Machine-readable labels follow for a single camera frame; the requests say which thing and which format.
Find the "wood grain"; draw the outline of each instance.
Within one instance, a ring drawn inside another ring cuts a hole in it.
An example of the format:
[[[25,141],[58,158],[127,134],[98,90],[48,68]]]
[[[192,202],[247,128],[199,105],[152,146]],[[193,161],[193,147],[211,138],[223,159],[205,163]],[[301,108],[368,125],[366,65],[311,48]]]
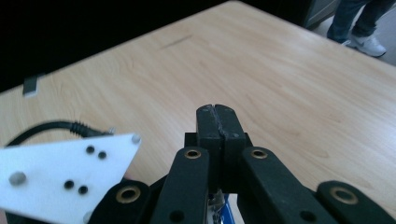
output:
[[[232,1],[49,74],[36,97],[1,94],[0,143],[53,119],[140,133],[127,175],[151,184],[195,131],[195,110],[222,104],[303,185],[345,181],[396,217],[395,86],[395,67]]]

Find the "dark background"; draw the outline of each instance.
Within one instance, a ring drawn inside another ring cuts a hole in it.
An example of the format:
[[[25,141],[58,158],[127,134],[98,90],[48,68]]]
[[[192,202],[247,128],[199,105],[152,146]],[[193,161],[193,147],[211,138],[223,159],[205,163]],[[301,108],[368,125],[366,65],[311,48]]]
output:
[[[4,0],[0,92],[181,20],[220,0]],[[247,0],[304,26],[313,0]]]

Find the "black screw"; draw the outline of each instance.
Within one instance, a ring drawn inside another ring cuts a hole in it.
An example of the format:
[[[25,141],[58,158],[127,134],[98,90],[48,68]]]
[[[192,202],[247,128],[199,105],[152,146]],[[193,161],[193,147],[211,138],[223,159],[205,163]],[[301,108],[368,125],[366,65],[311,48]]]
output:
[[[81,187],[79,187],[79,189],[78,189],[78,193],[79,193],[79,194],[86,194],[87,192],[88,192],[87,186],[81,186]]]
[[[73,180],[67,180],[64,182],[64,188],[65,189],[72,189],[74,187],[74,182]]]
[[[92,154],[95,151],[95,148],[93,146],[88,146],[86,151],[88,154]]]
[[[107,156],[107,154],[104,151],[101,151],[98,154],[99,159],[104,159],[106,156]]]

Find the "mounting hole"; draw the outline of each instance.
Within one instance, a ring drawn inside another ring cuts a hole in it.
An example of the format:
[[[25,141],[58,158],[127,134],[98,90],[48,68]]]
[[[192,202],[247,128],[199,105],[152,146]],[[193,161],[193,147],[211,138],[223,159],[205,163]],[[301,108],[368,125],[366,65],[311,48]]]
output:
[[[309,211],[302,211],[300,213],[300,217],[307,222],[316,222],[317,221],[317,217],[315,216],[315,214],[313,214],[312,212],[309,212]]]
[[[87,192],[88,192],[87,186],[81,186],[81,187],[79,187],[79,189],[78,189],[78,193],[79,193],[79,194],[86,194]]]
[[[87,149],[85,149],[85,151],[88,154],[92,154],[95,151],[95,148],[93,146],[88,146]]]
[[[197,150],[188,150],[185,154],[185,157],[189,158],[189,159],[197,159],[201,157],[201,152],[197,151]]]
[[[140,197],[140,188],[137,186],[126,186],[119,189],[116,200],[119,203],[132,203]]]
[[[73,180],[67,180],[64,182],[64,188],[65,189],[72,189],[74,187],[74,182]]]
[[[173,211],[169,215],[169,219],[173,222],[181,222],[184,220],[184,213],[179,210]]]
[[[342,187],[332,187],[330,194],[341,203],[356,204],[358,203],[358,197],[349,189]]]
[[[263,150],[254,149],[253,151],[251,151],[251,156],[256,159],[265,159],[267,158],[268,154],[265,153]]]
[[[106,156],[107,156],[107,154],[106,154],[105,151],[101,151],[101,152],[99,152],[99,154],[98,154],[98,157],[99,157],[99,159],[101,159],[101,160],[103,160]]]

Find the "person's leg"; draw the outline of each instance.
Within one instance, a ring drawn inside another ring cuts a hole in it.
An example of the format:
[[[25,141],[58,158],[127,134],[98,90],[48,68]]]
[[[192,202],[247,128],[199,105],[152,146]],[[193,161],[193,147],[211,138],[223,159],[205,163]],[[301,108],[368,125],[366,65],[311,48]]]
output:
[[[338,43],[344,43],[348,40],[347,36],[353,20],[358,14],[361,7],[371,0],[341,0],[332,20],[327,37]]]
[[[352,34],[357,37],[372,35],[375,31],[375,23],[395,2],[396,0],[373,0],[368,3],[356,21]]]

